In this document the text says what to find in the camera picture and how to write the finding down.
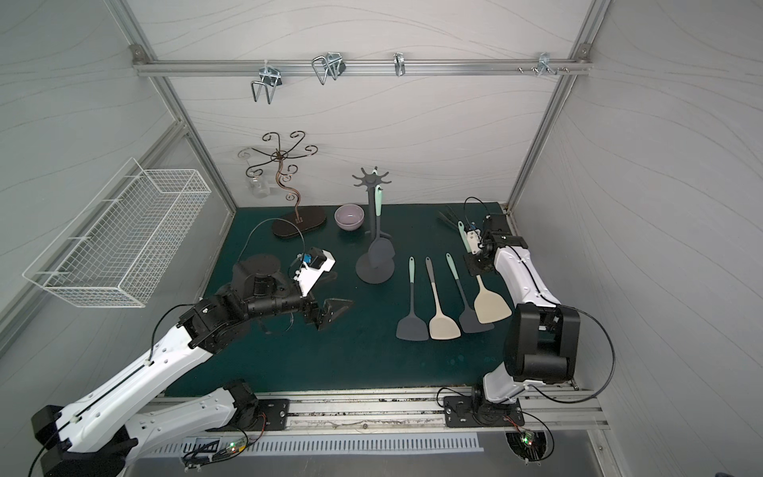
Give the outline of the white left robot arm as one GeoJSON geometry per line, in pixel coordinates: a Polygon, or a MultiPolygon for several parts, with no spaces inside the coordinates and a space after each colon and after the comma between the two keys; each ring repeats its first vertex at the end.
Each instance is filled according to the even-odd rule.
{"type": "Polygon", "coordinates": [[[278,429],[244,380],[162,411],[147,413],[144,407],[254,324],[300,314],[322,330],[353,306],[341,298],[318,303],[312,293],[337,276],[331,252],[310,248],[298,262],[292,277],[272,254],[238,262],[230,283],[188,306],[176,325],[120,373],[74,403],[37,411],[31,423],[42,448],[33,464],[45,476],[118,476],[149,451],[198,431],[278,429]]]}

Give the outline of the grey spatula mint handle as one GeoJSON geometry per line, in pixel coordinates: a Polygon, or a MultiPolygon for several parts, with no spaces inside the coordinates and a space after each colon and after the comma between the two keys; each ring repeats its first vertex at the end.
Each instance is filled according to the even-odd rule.
{"type": "Polygon", "coordinates": [[[415,312],[415,258],[409,258],[409,313],[399,320],[395,337],[401,341],[424,342],[429,339],[426,323],[415,312]]]}

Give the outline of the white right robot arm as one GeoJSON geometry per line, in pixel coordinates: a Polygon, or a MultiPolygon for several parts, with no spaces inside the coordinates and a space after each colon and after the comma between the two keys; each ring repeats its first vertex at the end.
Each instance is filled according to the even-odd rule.
{"type": "Polygon", "coordinates": [[[470,246],[465,264],[475,277],[500,274],[514,302],[504,358],[483,377],[481,393],[488,403],[516,403],[532,385],[553,385],[573,378],[580,316],[550,293],[532,263],[524,238],[511,233],[508,221],[487,215],[481,228],[466,232],[470,246]]]}

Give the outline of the grey slotted turner mint handle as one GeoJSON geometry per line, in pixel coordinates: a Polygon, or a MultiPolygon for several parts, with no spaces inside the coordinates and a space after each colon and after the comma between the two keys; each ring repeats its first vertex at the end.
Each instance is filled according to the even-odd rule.
{"type": "Polygon", "coordinates": [[[466,334],[478,334],[478,333],[484,333],[484,332],[493,330],[494,329],[493,324],[483,324],[479,321],[475,309],[470,305],[467,299],[466,293],[461,284],[461,280],[458,275],[453,257],[451,256],[451,254],[449,254],[449,252],[447,252],[447,254],[445,254],[445,258],[450,268],[450,271],[452,273],[452,276],[456,282],[456,286],[458,288],[458,291],[463,303],[463,307],[464,307],[464,310],[461,312],[459,316],[459,324],[461,326],[462,331],[466,334]]]}

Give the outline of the grey utensil mint handle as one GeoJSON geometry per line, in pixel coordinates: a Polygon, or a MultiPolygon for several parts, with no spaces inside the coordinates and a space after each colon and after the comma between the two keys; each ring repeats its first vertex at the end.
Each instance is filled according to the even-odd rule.
{"type": "Polygon", "coordinates": [[[375,190],[375,212],[376,212],[376,236],[371,243],[368,251],[369,261],[373,268],[379,268],[382,264],[393,260],[395,257],[395,248],[389,238],[384,238],[381,232],[381,215],[383,206],[383,189],[380,185],[375,190]]]}

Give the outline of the beige spatula grey handle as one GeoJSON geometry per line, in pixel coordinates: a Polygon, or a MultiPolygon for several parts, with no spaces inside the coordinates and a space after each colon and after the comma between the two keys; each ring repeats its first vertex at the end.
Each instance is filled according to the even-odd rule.
{"type": "Polygon", "coordinates": [[[429,256],[425,258],[425,266],[435,306],[435,314],[429,321],[430,338],[436,341],[448,341],[457,339],[461,336],[460,328],[456,324],[455,320],[447,316],[442,310],[435,280],[434,267],[429,256]]]}

